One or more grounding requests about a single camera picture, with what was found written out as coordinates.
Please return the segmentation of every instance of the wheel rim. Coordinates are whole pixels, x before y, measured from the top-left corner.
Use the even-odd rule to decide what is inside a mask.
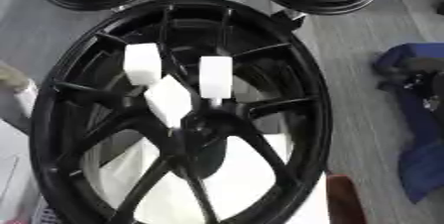
[[[179,33],[178,29],[200,27],[205,30],[202,26],[208,24],[215,24],[213,32],[216,34],[212,41],[202,43],[213,48],[209,50],[205,45],[204,48],[196,48],[196,42],[191,42],[189,46],[198,56],[186,56],[184,46],[189,44],[189,40],[182,33],[178,41],[173,34]],[[245,30],[249,30],[249,34],[258,34],[249,39],[250,44],[242,47],[236,43],[233,47],[233,39],[245,36]],[[90,186],[81,189],[74,185],[82,154],[116,131],[127,128],[139,130],[144,136],[150,135],[154,144],[171,139],[141,98],[127,96],[127,92],[120,91],[128,90],[128,85],[123,83],[122,89],[116,87],[108,91],[104,90],[100,79],[107,78],[109,74],[119,74],[121,66],[116,64],[121,60],[123,48],[128,43],[139,42],[159,43],[164,59],[168,60],[169,71],[188,83],[190,88],[194,87],[192,78],[195,72],[192,71],[199,52],[204,51],[208,55],[232,56],[236,75],[258,88],[268,88],[267,92],[281,93],[283,97],[256,103],[229,100],[219,110],[211,110],[201,101],[201,108],[185,119],[191,121],[186,122],[185,128],[191,129],[195,127],[192,121],[209,121],[206,126],[210,131],[214,131],[215,123],[224,124],[231,134],[243,136],[265,157],[273,167],[277,184],[261,200],[232,218],[216,220],[200,186],[201,178],[195,175],[190,162],[184,155],[172,154],[170,147],[165,146],[159,146],[161,151],[165,150],[166,158],[155,162],[150,172],[154,176],[145,179],[145,183],[130,193],[129,201],[121,205],[120,211],[115,212],[95,195]],[[99,73],[103,71],[100,65],[107,68],[105,76]],[[286,68],[288,73],[278,72],[280,68]],[[252,73],[255,70],[266,73]],[[98,127],[87,128],[93,105],[107,107],[113,112],[108,120],[96,125]],[[292,124],[291,115],[285,116],[285,119],[291,126],[306,127],[300,129],[305,138],[298,142],[303,147],[291,153],[286,165],[264,144],[262,133],[251,122],[252,118],[283,110],[289,110],[291,114],[303,113],[305,122],[298,126]],[[150,122],[141,127],[141,120]],[[328,155],[330,134],[331,111],[327,88],[308,50],[290,32],[280,30],[266,15],[234,2],[158,0],[126,10],[101,23],[77,41],[55,66],[42,86],[33,115],[31,156],[44,196],[70,223],[133,223],[135,203],[140,200],[141,193],[147,193],[151,181],[156,180],[156,175],[164,174],[163,168],[170,168],[171,162],[175,167],[182,165],[186,170],[188,183],[195,195],[200,197],[198,201],[207,223],[282,223],[303,202],[321,175]],[[184,138],[183,134],[175,136],[175,139]],[[78,139],[86,139],[87,143],[79,144]]]

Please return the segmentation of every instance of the black alloy wheel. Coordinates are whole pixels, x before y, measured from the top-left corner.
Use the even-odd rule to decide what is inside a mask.
[[[198,92],[201,56],[231,56],[235,76],[269,98],[248,103],[232,98],[214,108],[195,94],[194,110],[183,119],[182,129],[171,133],[145,103],[145,89],[132,86],[123,74],[124,48],[138,43],[157,43],[164,73],[192,92]],[[283,112],[297,146],[286,164],[254,125],[277,112]],[[85,180],[81,160],[95,145],[126,129],[150,139],[160,156],[114,209]],[[206,223],[278,224],[294,214],[323,173],[331,130],[322,74],[291,31],[235,2],[157,0],[115,14],[66,52],[41,87],[30,145],[42,193],[67,223],[135,223],[133,214],[142,198],[167,172],[177,171]],[[221,220],[205,192],[196,157],[215,144],[223,146],[227,135],[239,136],[258,152],[272,167],[276,183],[249,208]],[[200,140],[191,144],[189,138]]]

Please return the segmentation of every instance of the blue cloth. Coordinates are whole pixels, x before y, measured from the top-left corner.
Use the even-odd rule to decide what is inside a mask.
[[[411,57],[444,58],[444,44],[407,44],[392,48],[375,62],[374,68],[386,75],[396,72],[399,65]],[[408,198],[416,203],[444,185],[442,130],[433,114],[424,108],[420,97],[401,84],[389,86],[414,135],[414,143],[399,158],[398,175]]]

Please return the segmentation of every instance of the gray floor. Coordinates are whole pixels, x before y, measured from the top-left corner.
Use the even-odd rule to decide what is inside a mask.
[[[235,0],[263,12],[270,0]],[[444,190],[417,205],[404,196],[396,160],[408,144],[402,117],[391,96],[375,90],[369,63],[406,42],[443,42],[439,0],[377,0],[346,16],[310,17],[296,34],[310,47],[327,78],[334,107],[330,167],[357,183],[369,223],[442,223]],[[45,0],[0,0],[0,58],[41,81],[69,45],[111,12],[77,13]],[[0,116],[26,130],[10,95],[0,95]]]

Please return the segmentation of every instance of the foam block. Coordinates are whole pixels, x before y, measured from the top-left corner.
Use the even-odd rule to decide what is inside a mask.
[[[171,75],[145,92],[153,113],[169,128],[179,128],[180,121],[192,110],[191,94]]]
[[[208,99],[231,98],[233,59],[230,56],[203,56],[199,69],[200,95]]]
[[[128,45],[123,64],[133,85],[152,86],[162,78],[162,59],[156,44]]]

